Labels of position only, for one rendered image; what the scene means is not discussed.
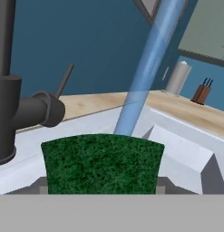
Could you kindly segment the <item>white wall socket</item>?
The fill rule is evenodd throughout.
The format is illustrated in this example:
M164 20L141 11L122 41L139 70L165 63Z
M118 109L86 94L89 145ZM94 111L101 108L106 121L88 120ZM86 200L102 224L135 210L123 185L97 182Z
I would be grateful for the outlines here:
M163 76L162 76L162 79L161 79L162 81L164 81L164 80L165 80L166 75L167 75L167 73L168 73L169 69L170 69L170 67L168 66L168 67L166 68L166 70L165 70L165 72L164 72Z

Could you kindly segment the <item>white sink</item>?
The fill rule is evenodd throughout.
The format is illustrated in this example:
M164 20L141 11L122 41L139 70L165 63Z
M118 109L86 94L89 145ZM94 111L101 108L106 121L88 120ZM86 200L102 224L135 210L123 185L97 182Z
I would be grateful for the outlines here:
M112 133L120 114L112 109L20 132L14 159L0 166L0 194L32 185L45 175L41 144L93 133ZM224 140L170 115L144 107L132 134L165 145L159 176L198 194L224 194Z

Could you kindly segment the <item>blue water stream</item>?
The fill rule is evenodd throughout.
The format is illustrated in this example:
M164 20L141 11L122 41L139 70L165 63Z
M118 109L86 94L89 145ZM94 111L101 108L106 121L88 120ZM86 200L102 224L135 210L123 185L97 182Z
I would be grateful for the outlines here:
M161 0L114 134L131 136L187 0Z

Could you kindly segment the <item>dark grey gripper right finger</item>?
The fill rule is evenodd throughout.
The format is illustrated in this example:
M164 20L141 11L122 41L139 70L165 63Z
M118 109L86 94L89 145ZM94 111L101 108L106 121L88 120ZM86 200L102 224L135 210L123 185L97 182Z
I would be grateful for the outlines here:
M158 177L156 193L168 195L190 195L192 194L192 191L175 186L167 177Z

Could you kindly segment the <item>white paper towel roll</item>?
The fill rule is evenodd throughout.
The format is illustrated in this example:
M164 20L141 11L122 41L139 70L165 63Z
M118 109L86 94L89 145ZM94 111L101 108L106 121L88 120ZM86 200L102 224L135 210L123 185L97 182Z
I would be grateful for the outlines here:
M171 77L166 85L165 91L178 96L186 82L188 75L191 71L191 66L187 62L181 61L175 65Z

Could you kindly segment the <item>brown knife block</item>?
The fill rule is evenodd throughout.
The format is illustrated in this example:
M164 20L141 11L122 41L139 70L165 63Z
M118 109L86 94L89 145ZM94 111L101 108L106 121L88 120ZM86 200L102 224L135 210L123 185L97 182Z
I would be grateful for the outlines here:
M203 83L199 85L191 101L203 105L209 95L212 83L213 80L211 78L205 78Z

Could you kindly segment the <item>grey wall cupboard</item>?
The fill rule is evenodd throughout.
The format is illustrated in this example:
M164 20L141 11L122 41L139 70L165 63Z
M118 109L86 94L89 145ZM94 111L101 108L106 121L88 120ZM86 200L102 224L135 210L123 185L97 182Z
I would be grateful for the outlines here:
M224 0L198 0L179 51L182 56L224 67Z

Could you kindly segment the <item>dark grey tap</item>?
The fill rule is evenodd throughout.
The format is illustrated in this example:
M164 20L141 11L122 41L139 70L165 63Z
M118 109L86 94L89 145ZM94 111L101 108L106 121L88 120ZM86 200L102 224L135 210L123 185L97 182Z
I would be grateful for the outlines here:
M52 128L65 115L59 97L73 66L69 65L56 94L37 92L20 96L22 78L10 73L16 0L0 0L0 165L15 157L15 132L35 125Z

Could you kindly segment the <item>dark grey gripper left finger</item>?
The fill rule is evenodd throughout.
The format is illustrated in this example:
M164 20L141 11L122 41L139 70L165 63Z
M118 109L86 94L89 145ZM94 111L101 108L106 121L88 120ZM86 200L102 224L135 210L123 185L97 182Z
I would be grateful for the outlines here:
M11 194L47 194L47 177L41 177L32 185L11 191Z

